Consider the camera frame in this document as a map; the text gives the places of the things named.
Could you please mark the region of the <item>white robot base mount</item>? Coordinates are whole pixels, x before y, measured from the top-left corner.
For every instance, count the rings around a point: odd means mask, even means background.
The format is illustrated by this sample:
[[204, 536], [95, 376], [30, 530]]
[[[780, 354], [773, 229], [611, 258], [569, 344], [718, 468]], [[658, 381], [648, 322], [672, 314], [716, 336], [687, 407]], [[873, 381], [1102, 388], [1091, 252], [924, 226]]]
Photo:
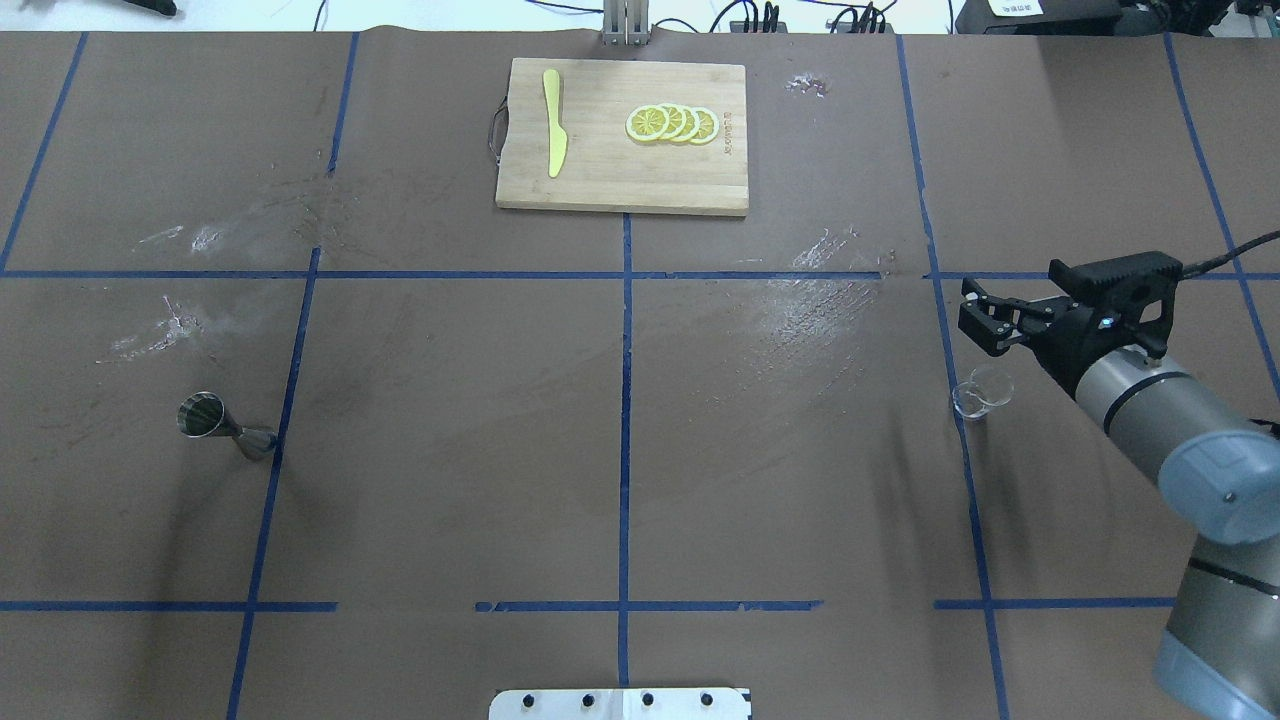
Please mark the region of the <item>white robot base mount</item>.
[[649, 687], [502, 691], [489, 719], [753, 719], [750, 691]]

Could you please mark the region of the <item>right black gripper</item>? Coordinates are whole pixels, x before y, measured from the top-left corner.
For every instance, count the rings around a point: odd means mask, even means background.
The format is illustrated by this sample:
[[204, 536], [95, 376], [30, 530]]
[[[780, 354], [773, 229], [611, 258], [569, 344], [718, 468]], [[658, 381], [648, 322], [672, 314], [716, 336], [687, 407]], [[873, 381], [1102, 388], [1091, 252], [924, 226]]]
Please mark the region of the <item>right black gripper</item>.
[[1025, 345], [1039, 366], [1070, 398], [1098, 360], [1126, 346], [1148, 347], [1146, 333], [1070, 296], [1023, 300], [988, 293], [977, 278], [964, 278], [965, 301], [957, 328], [991, 357]]

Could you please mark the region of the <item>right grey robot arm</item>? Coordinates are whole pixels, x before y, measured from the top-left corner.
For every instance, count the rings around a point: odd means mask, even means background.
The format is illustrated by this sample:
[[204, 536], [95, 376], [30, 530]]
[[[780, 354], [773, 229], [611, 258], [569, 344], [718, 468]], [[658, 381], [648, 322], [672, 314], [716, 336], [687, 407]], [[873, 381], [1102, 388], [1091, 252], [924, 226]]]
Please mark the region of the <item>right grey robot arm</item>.
[[987, 354], [1028, 347], [1196, 529], [1155, 679], [1210, 719], [1277, 716], [1277, 437], [1169, 356], [1178, 279], [1057, 279], [1023, 300], [963, 282], [957, 324]]

